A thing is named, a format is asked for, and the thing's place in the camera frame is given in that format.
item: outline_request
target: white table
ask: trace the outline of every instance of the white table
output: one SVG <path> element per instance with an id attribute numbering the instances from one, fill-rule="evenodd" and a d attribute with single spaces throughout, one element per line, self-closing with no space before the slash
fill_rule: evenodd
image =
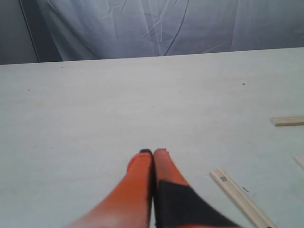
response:
<path id="1" fill-rule="evenodd" d="M 0 227 L 55 228 L 99 203 L 141 148 L 252 227 L 220 167 L 282 228 L 303 226 L 304 48 L 0 66 Z"/>

